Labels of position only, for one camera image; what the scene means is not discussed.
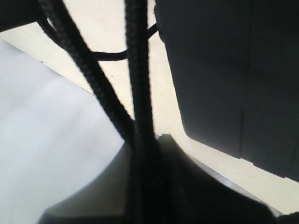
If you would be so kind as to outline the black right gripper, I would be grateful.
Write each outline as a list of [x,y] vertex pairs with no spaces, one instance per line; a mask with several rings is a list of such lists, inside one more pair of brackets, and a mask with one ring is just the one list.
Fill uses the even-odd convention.
[[37,0],[0,0],[0,31],[37,22],[44,17]]

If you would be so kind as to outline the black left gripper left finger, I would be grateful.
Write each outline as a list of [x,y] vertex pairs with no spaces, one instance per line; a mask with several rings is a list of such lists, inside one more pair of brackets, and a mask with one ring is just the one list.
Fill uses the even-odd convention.
[[49,207],[41,224],[136,224],[138,178],[133,152],[125,143],[93,181]]

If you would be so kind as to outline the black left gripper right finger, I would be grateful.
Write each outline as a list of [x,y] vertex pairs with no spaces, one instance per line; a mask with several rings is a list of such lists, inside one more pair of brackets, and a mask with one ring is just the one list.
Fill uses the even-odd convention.
[[177,224],[276,224],[270,209],[210,176],[168,134],[158,138]]

